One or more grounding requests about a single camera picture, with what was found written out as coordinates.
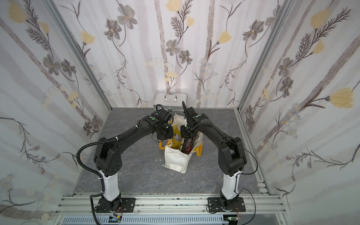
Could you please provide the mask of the white canvas bag yellow handles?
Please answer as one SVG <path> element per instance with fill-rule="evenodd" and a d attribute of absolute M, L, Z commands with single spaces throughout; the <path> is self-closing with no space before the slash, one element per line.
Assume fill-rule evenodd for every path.
<path fill-rule="evenodd" d="M 195 139 L 192 151 L 187 155 L 181 152 L 181 146 L 184 138 L 181 137 L 180 129 L 186 125 L 184 116 L 175 115 L 171 121 L 173 127 L 173 138 L 162 141 L 159 148 L 165 151 L 164 167 L 184 174 L 187 171 L 188 163 L 193 154 L 201 156 L 203 148 L 203 133 L 198 132 L 198 138 Z"/>

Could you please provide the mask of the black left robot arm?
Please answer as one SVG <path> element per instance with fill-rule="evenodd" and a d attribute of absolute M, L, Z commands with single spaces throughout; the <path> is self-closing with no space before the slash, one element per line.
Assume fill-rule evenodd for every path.
<path fill-rule="evenodd" d="M 118 172 L 122 167 L 122 154 L 145 136 L 157 134 L 160 141 L 173 137 L 170 122 L 173 116 L 165 109 L 144 116 L 131 129 L 113 138 L 101 138 L 94 156 L 96 172 L 102 191 L 95 212 L 115 212 L 123 206 L 118 187 Z"/>

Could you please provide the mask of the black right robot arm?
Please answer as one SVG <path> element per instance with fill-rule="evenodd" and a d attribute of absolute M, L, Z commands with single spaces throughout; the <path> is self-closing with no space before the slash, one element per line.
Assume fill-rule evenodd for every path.
<path fill-rule="evenodd" d="M 238 202 L 239 176 L 247 164 L 243 142 L 233 138 L 215 126 L 206 114 L 198 114 L 192 107 L 187 108 L 182 102 L 186 125 L 181 126 L 181 136 L 189 139 L 198 138 L 202 133 L 218 149 L 218 165 L 223 172 L 223 187 L 220 191 L 222 209 L 228 211 Z"/>

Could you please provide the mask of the silver aluminium case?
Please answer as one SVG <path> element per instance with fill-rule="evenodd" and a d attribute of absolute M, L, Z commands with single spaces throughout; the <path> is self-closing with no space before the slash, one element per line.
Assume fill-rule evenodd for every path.
<path fill-rule="evenodd" d="M 162 105 L 165 110 L 172 111 L 183 111 L 182 102 L 187 103 L 186 93 L 167 93 L 157 92 L 154 99 L 154 109 L 156 105 Z"/>

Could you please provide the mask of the small right circuit board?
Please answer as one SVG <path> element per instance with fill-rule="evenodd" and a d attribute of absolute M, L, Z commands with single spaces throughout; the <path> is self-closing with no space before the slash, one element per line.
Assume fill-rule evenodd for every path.
<path fill-rule="evenodd" d="M 237 225 L 241 218 L 238 216 L 229 216 L 226 218 L 226 220 L 230 225 Z"/>

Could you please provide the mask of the small green circuit board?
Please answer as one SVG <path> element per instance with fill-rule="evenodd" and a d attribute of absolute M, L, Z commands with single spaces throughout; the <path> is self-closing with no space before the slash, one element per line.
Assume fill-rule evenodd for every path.
<path fill-rule="evenodd" d="M 122 221 L 122 216 L 110 216 L 108 222 L 109 223 L 120 223 Z"/>

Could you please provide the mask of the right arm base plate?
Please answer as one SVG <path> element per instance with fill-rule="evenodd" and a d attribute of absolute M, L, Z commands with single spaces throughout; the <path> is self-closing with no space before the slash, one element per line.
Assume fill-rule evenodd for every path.
<path fill-rule="evenodd" d="M 232 200 L 227 200 L 224 197 L 209 197 L 207 203 L 209 213 L 246 211 L 244 200 L 241 197 L 235 197 Z"/>

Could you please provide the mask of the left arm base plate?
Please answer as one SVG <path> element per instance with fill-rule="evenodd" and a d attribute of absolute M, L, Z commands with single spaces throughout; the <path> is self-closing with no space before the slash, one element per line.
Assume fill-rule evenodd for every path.
<path fill-rule="evenodd" d="M 116 198 L 108 201 L 103 196 L 95 206 L 95 212 L 99 213 L 132 213 L 135 207 L 135 198 Z"/>

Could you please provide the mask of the aluminium mounting rail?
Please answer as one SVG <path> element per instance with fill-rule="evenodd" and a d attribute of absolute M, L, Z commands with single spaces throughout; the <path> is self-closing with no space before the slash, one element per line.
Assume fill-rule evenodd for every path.
<path fill-rule="evenodd" d="M 123 198 L 135 198 L 132 213 L 128 215 L 161 214 L 208 214 L 207 198 L 217 194 L 124 194 Z M 246 211 L 241 214 L 285 214 L 286 209 L 279 196 L 241 194 Z M 89 194 L 64 196 L 55 215 L 91 215 Z"/>

